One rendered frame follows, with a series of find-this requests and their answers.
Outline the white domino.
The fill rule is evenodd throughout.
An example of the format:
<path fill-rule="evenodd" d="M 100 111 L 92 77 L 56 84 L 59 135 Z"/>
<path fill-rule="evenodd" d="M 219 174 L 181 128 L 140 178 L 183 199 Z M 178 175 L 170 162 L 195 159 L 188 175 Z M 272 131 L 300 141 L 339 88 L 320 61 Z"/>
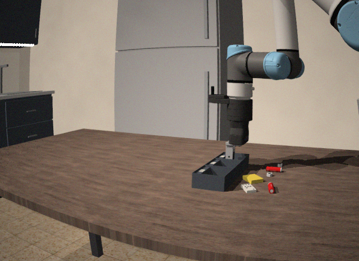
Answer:
<path fill-rule="evenodd" d="M 251 185 L 251 184 L 242 184 L 241 188 L 246 192 L 246 193 L 256 193 L 256 189 Z"/>

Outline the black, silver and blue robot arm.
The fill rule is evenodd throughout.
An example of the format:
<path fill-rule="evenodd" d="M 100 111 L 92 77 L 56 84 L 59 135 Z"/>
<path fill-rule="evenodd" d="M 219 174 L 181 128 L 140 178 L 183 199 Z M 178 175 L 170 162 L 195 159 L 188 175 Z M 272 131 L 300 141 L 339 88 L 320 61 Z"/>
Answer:
<path fill-rule="evenodd" d="M 343 40 L 359 52 L 359 0 L 312 0 L 328 15 Z M 272 0 L 276 52 L 253 52 L 249 45 L 227 49 L 227 82 L 296 79 L 305 65 L 299 57 L 294 0 Z M 246 61 L 246 62 L 245 62 Z M 246 65 L 246 66 L 245 66 Z"/>

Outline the yellow sticky note pad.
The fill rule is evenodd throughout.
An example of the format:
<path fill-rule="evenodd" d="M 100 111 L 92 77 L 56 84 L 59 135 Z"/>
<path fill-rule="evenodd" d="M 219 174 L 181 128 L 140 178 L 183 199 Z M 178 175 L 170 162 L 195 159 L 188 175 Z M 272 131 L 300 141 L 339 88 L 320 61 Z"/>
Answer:
<path fill-rule="evenodd" d="M 243 175 L 242 179 L 247 181 L 250 184 L 261 183 L 264 180 L 263 178 L 261 178 L 260 176 L 258 176 L 256 174 Z"/>

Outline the red aa battery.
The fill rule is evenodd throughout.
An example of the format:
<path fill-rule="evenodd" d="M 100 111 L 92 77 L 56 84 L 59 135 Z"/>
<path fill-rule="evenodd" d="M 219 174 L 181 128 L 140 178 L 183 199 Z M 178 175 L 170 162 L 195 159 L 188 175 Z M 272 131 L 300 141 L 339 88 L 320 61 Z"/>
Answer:
<path fill-rule="evenodd" d="M 270 172 L 282 172 L 282 167 L 266 167 L 266 171 Z"/>
<path fill-rule="evenodd" d="M 269 189 L 269 193 L 272 194 L 274 192 L 274 186 L 272 182 L 268 183 L 268 189 Z"/>

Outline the grey three-compartment bin rack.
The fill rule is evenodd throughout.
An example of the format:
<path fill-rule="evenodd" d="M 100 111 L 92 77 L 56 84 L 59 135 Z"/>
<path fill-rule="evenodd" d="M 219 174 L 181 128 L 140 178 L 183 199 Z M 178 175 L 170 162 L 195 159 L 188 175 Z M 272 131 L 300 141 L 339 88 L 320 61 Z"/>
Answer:
<path fill-rule="evenodd" d="M 249 154 L 235 153 L 226 159 L 225 152 L 192 173 L 192 188 L 225 192 L 248 167 Z"/>

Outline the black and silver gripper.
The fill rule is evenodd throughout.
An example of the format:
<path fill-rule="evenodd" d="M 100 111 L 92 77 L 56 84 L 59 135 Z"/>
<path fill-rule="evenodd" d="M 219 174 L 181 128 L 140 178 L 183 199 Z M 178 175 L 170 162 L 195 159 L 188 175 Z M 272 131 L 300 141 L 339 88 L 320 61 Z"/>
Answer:
<path fill-rule="evenodd" d="M 226 94 L 214 94 L 214 86 L 211 86 L 211 94 L 208 95 L 209 103 L 227 104 L 227 120 L 230 121 L 229 141 L 225 143 L 226 159 L 234 159 L 235 147 L 248 142 L 249 121 L 252 121 L 252 84 L 227 83 Z M 234 146 L 234 151 L 233 151 Z"/>

